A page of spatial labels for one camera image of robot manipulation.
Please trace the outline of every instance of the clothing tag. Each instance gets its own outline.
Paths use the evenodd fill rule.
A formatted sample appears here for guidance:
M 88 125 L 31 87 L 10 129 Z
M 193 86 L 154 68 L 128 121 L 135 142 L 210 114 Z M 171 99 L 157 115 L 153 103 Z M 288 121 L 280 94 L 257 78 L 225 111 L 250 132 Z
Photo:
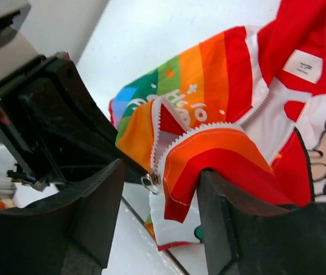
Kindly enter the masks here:
M 284 66 L 284 71 L 316 84 L 321 77 L 323 59 L 295 50 Z

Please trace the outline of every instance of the zipper pull ring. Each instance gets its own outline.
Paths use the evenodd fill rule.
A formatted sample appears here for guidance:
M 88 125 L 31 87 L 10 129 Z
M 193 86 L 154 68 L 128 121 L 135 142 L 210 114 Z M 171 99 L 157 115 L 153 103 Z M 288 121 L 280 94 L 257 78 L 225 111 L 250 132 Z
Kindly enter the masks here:
M 151 194 L 153 194 L 153 195 L 159 195 L 160 192 L 158 191 L 158 188 L 156 187 L 159 184 L 159 177 L 158 177 L 158 175 L 153 170 L 151 170 L 145 176 L 142 176 L 141 177 L 141 184 Z

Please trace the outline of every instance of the metal ring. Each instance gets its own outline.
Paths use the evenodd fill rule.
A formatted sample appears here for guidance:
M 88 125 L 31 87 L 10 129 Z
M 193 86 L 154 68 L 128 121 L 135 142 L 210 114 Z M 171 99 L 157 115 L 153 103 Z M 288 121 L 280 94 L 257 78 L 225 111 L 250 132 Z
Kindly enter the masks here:
M 146 188 L 147 191 L 149 191 L 151 194 L 153 195 L 159 195 L 159 192 L 158 191 L 155 191 L 155 190 L 152 190 L 150 189 L 146 184 L 145 184 L 145 180 L 148 180 L 152 186 L 154 186 L 154 183 L 150 177 L 149 174 L 147 174 L 146 176 L 142 176 L 141 177 L 141 184 Z

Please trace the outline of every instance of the black machine part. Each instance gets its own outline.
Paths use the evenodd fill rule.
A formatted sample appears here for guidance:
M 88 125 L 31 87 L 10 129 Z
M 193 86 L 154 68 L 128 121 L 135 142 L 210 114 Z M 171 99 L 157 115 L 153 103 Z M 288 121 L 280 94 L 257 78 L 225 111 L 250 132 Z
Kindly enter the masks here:
M 107 267 L 124 184 L 116 160 L 72 188 L 0 211 L 0 275 L 100 275 Z
M 0 142 L 19 164 L 9 176 L 38 190 L 86 179 L 117 158 L 126 181 L 140 183 L 146 171 L 115 147 L 116 135 L 63 53 L 38 56 L 0 81 Z
M 326 203 L 269 205 L 210 170 L 197 196 L 209 275 L 326 274 Z

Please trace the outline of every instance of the white zipper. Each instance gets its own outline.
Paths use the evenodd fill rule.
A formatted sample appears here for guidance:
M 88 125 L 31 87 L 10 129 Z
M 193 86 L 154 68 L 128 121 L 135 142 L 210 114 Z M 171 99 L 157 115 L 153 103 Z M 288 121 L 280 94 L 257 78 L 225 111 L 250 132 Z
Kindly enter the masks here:
M 237 129 L 239 131 L 244 132 L 244 130 L 241 128 L 241 125 L 246 123 L 263 105 L 263 103 L 266 101 L 268 97 L 269 92 L 267 92 L 262 100 L 255 106 L 252 107 L 251 110 L 249 110 L 244 116 L 242 116 L 235 124 L 228 123 L 228 122 L 217 122 L 217 123 L 208 123 L 208 124 L 201 124 L 200 126 L 196 128 L 190 128 L 188 127 L 184 121 L 180 118 L 178 112 L 176 109 L 172 106 L 170 101 L 160 96 L 157 99 L 154 100 L 152 103 L 152 125 L 153 125 L 153 131 L 154 131 L 154 142 L 151 150 L 150 155 L 150 171 L 147 174 L 147 177 L 144 177 L 144 179 L 149 179 L 151 183 L 158 187 L 160 186 L 160 190 L 162 191 L 161 186 L 161 180 L 160 177 L 164 173 L 164 166 L 166 162 L 166 158 L 169 154 L 169 152 L 176 147 L 178 144 L 183 142 L 184 140 L 188 139 L 190 136 L 205 131 L 208 129 L 214 129 L 214 128 L 231 128 L 231 129 Z M 164 105 L 175 118 L 175 120 L 181 125 L 181 127 L 185 130 L 185 133 L 183 135 L 180 135 L 178 138 L 176 138 L 162 153 L 161 157 L 159 159 L 156 159 L 156 149 L 159 143 L 159 134 L 160 134 L 160 116 L 161 116 L 161 106 Z M 153 194 L 158 193 L 159 191 L 152 191 L 149 189 L 144 183 L 143 185 Z

